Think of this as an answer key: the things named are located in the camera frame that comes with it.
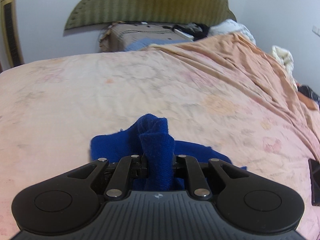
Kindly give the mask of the blue knit sweater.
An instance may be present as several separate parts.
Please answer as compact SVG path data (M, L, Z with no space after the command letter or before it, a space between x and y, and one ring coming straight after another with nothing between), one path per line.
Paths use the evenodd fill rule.
M183 180L174 178L174 155L189 155L200 163L206 163L211 158L231 163L227 156L209 146L175 140L169 134L167 119L152 114L141 116L126 130L110 135L97 135L91 140L90 151L92 160L107 158L111 163L133 154L146 157L150 169L149 177L135 179L135 191L184 189Z

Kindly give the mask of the dark clothes pile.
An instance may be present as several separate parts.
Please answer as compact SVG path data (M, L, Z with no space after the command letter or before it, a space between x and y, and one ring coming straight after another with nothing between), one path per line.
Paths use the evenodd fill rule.
M175 33L184 33L193 37L193 41L206 38L209 33L209 27L202 23L188 23L187 25L176 24L172 27Z

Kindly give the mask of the pink floral bed sheet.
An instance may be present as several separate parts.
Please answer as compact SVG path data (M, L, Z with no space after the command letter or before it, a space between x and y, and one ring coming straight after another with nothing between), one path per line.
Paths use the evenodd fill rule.
M1 239L18 228L11 202L22 189L89 162L96 135L151 113L181 141L210 146L236 166L282 183L304 199L298 227L319 239L309 159L284 119L230 84L159 50L37 61L1 74Z

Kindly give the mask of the orange pink blanket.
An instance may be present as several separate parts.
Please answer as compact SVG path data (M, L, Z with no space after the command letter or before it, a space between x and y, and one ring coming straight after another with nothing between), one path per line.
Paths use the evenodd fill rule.
M148 46L216 77L292 125L319 158L319 110L311 110L291 87L280 64L238 33L196 42Z

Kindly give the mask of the brown patterned pillow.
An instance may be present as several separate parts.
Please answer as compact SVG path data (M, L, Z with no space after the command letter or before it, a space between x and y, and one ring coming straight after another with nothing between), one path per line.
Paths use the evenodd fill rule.
M194 37L172 23L111 23L99 38L102 52L135 51L151 44L192 42Z

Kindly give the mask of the black phone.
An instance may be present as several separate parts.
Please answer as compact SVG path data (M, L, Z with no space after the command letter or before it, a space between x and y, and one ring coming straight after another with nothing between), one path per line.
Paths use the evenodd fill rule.
M311 181L311 204L320 206L320 166L319 162L309 159L309 171Z

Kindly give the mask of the white crumpled bedding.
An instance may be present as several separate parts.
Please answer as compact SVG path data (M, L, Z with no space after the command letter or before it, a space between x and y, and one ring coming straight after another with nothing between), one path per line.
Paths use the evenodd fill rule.
M245 25L235 22L232 19L227 19L218 25L210 27L208 36L225 35L230 33L240 33L253 44L256 44L256 40L249 29Z

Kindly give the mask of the cream crumpled cloth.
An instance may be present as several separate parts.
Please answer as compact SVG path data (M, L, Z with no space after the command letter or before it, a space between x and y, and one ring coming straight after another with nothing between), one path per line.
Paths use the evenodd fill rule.
M291 87L297 92L298 88L297 88L296 80L293 77L294 60L290 51L287 49L281 48L279 46L272 46L271 55L281 65L287 79L289 80Z

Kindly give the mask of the olive striped headboard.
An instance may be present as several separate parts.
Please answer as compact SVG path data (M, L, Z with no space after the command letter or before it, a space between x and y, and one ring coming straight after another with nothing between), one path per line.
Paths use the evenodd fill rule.
M226 19L236 19L228 0L81 0L65 30L117 21L212 26Z

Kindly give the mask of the gold tower fan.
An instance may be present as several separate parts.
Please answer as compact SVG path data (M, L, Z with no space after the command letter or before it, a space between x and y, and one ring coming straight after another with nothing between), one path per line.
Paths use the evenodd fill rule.
M18 35L16 0L1 0L1 26L10 67L24 64Z

